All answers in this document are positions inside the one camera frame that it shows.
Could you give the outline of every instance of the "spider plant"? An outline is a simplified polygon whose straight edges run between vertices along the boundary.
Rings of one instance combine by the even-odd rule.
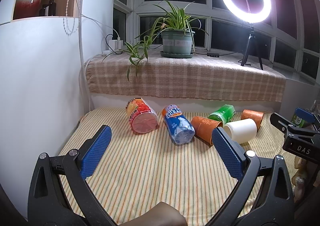
[[[124,44],[127,46],[127,50],[124,50],[124,52],[127,52],[129,55],[129,61],[131,62],[131,65],[128,68],[127,71],[127,79],[129,80],[129,74],[132,66],[135,66],[136,69],[136,76],[138,74],[138,69],[139,69],[139,64],[140,62],[146,58],[148,60],[148,49],[150,49],[151,44],[153,41],[158,37],[158,35],[165,31],[165,30],[182,30],[186,34],[187,32],[190,33],[191,38],[192,38],[192,47],[193,51],[195,51],[195,41],[193,38],[192,34],[192,28],[196,27],[191,27],[190,22],[197,20],[197,19],[202,19],[203,17],[195,17],[191,18],[190,15],[187,15],[185,13],[185,9],[192,4],[189,3],[185,8],[178,8],[174,7],[169,1],[164,0],[169,7],[171,8],[171,12],[167,11],[165,8],[158,4],[154,4],[155,6],[159,7],[162,9],[166,14],[164,17],[159,17],[155,20],[153,23],[153,26],[151,29],[145,31],[135,39],[139,37],[143,37],[142,40],[138,41],[135,45],[132,45],[128,42],[125,42]],[[204,31],[207,33],[205,30],[201,28],[196,28],[199,30]]]

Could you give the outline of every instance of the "potted plant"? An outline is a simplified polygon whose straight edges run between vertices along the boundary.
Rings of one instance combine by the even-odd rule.
[[[191,16],[185,14],[185,9],[190,5],[189,3],[185,8],[175,8],[169,1],[165,0],[170,6],[172,12],[168,12],[166,9],[160,5],[156,5],[162,9],[166,15],[164,17],[159,17],[153,23],[151,29],[142,33],[136,38],[143,37],[142,40],[138,41],[136,44],[132,45],[125,42],[127,49],[123,50],[129,55],[129,61],[131,62],[128,68],[127,78],[129,80],[129,74],[132,66],[135,66],[136,76],[139,69],[140,62],[146,58],[148,60],[148,49],[150,49],[151,44],[161,33],[163,40],[163,52],[161,55],[170,58],[191,58],[191,47],[195,51],[195,42],[193,39],[193,34],[190,22],[201,19],[203,17],[191,18]]]

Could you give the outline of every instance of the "green flower pot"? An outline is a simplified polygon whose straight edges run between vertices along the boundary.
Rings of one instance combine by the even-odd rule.
[[[164,30],[161,34],[165,54],[191,54],[192,38],[189,31],[184,33],[183,30]]]

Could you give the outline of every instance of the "tripod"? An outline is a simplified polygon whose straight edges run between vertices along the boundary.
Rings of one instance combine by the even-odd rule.
[[[247,3],[248,12],[251,13],[248,0],[245,0],[245,1],[246,1],[246,3]],[[256,52],[257,52],[257,55],[258,55],[258,58],[259,58],[260,68],[263,70],[261,55],[260,55],[260,51],[259,51],[259,49],[258,49],[256,37],[255,37],[255,35],[254,35],[254,28],[253,28],[253,26],[250,26],[249,39],[248,39],[247,46],[246,46],[246,49],[245,49],[245,52],[244,52],[244,55],[243,55],[243,58],[242,58],[242,61],[241,61],[241,66],[244,66],[244,65],[246,64],[246,62],[247,62],[247,59],[248,59],[248,56],[249,56],[249,50],[248,50],[248,49],[249,49],[250,41],[251,41],[251,40],[252,40],[252,42],[254,43],[254,48],[255,48],[255,50],[256,50]]]

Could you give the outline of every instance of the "lamp stand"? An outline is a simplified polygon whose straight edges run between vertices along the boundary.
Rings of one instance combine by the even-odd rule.
[[[253,26],[250,26],[250,34],[249,34],[249,39],[248,39],[248,42],[247,42],[247,46],[246,46],[246,49],[245,49],[245,52],[244,52],[244,55],[243,55],[243,58],[242,58],[242,61],[241,61],[241,66],[244,66],[247,62],[247,59],[248,59],[248,56],[249,56],[249,46],[250,46],[250,41],[252,40],[253,44],[254,44],[254,47],[255,47],[255,50],[257,52],[257,55],[258,55],[258,58],[259,58],[259,63],[260,63],[260,68],[263,70],[263,66],[262,66],[262,60],[261,60],[261,55],[260,55],[260,51],[258,49],[258,44],[257,44],[257,41],[256,41],[256,37],[254,35],[254,28]]]

